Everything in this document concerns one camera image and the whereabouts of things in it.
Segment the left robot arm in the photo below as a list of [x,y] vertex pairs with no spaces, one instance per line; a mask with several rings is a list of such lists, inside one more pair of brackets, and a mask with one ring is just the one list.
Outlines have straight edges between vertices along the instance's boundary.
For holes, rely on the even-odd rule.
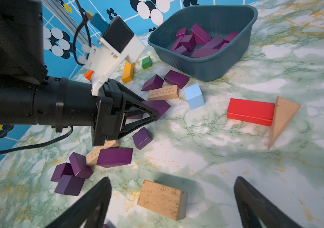
[[89,126],[93,146],[118,140],[158,119],[145,100],[110,78],[123,62],[134,63],[144,45],[119,15],[106,22],[84,12],[76,32],[93,24],[99,47],[83,47],[79,65],[94,72],[90,83],[55,78],[44,64],[41,1],[0,1],[0,124]]

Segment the yellow long brick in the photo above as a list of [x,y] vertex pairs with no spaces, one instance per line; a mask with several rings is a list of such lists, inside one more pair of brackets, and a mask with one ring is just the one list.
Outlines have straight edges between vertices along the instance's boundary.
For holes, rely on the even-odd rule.
[[124,83],[128,83],[133,80],[133,71],[134,71],[134,63],[126,62],[124,66],[124,72],[122,76],[122,81]]

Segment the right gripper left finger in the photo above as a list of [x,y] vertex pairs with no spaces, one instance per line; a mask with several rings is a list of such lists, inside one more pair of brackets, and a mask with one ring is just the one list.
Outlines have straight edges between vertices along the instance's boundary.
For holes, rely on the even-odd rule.
[[108,177],[101,179],[68,210],[52,221],[48,228],[101,228],[104,225],[112,194]]

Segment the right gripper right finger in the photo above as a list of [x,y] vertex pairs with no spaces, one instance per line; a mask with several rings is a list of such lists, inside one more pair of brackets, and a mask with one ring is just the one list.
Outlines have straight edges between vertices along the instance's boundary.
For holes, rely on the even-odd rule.
[[235,181],[234,194],[244,228],[300,227],[241,176]]

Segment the purple tall triangle brick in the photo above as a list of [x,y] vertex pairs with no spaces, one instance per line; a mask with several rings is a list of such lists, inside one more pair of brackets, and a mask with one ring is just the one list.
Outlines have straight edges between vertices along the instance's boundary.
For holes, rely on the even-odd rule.
[[152,78],[147,80],[142,87],[142,91],[150,91],[163,87],[164,80],[158,75],[154,75]]

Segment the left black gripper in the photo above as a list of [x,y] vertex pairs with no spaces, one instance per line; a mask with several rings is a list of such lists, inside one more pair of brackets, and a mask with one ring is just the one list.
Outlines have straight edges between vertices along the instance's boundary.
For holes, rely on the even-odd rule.
[[[157,121],[159,113],[144,101],[120,82],[109,79],[98,92],[92,145],[102,146],[107,140],[122,139],[140,127]],[[126,124],[126,118],[141,114],[149,117]]]

